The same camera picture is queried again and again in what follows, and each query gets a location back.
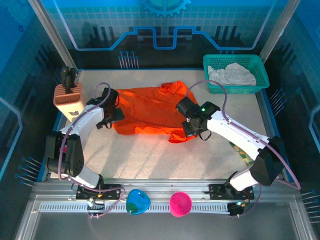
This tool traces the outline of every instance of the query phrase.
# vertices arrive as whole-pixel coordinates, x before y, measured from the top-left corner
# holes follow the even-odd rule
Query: pink bowl
[[[192,208],[191,197],[185,192],[179,191],[170,198],[170,212],[173,216],[179,218],[187,215]]]

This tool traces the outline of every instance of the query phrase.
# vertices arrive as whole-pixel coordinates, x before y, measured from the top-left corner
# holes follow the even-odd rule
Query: metal frame
[[[200,180],[200,179],[108,179],[110,184],[122,184],[126,189],[122,203],[126,201],[128,193],[135,188],[141,189],[150,197],[152,203],[168,203],[173,193],[183,191],[188,193],[195,204],[234,203],[236,200],[210,200],[208,184],[223,184],[224,180]],[[75,192],[71,190],[71,183],[54,180],[52,182],[35,183],[30,200],[24,212],[16,240],[32,239],[37,218],[40,212],[46,212],[41,208],[45,203],[79,203],[75,198]],[[254,188],[255,196],[259,187]],[[292,218],[296,226],[297,234],[301,240],[315,240],[316,236],[307,216],[304,203],[298,190],[275,182],[272,186],[262,187],[261,203],[289,203]]]
[[[48,34],[49,38],[51,39],[53,45],[55,46],[56,50],[60,54],[64,64],[69,68],[77,69],[77,66],[72,59],[64,41],[62,40],[61,36],[58,33],[54,23],[52,22],[49,14],[42,4],[41,0],[28,0],[29,4],[33,8],[36,16],[40,20],[42,26],[44,27],[46,33]]]
[[[265,45],[263,46],[263,49],[260,52],[260,57],[264,63],[267,61],[279,38],[284,33],[284,30],[292,15],[296,11],[300,1],[301,0],[288,0],[287,4],[285,5],[278,21],[274,25],[268,39],[265,42]]]

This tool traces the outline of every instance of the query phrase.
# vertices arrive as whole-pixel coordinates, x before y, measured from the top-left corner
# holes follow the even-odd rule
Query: gear logo
[[[11,16],[19,23],[23,24],[30,14],[29,3],[27,0],[0,0],[5,5]]]
[[[181,10],[186,9],[186,5],[191,4],[191,0],[143,0],[144,9],[150,14],[155,14],[157,17],[162,15],[173,17],[174,14],[180,14]]]

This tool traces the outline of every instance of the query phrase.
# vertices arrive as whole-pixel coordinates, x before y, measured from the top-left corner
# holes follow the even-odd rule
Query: white towel
[[[216,81],[223,86],[256,86],[255,76],[238,63],[232,63],[225,69],[215,70],[208,66],[209,80]]]

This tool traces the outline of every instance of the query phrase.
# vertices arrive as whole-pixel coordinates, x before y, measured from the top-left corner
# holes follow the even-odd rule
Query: green basket
[[[256,86],[225,86],[228,94],[256,94],[261,89],[269,87],[269,78],[261,58],[248,54],[207,54],[203,57],[204,76],[209,80],[208,66],[215,70],[225,69],[229,64],[238,63],[252,73],[256,79]],[[223,94],[224,91],[208,82],[211,94]]]

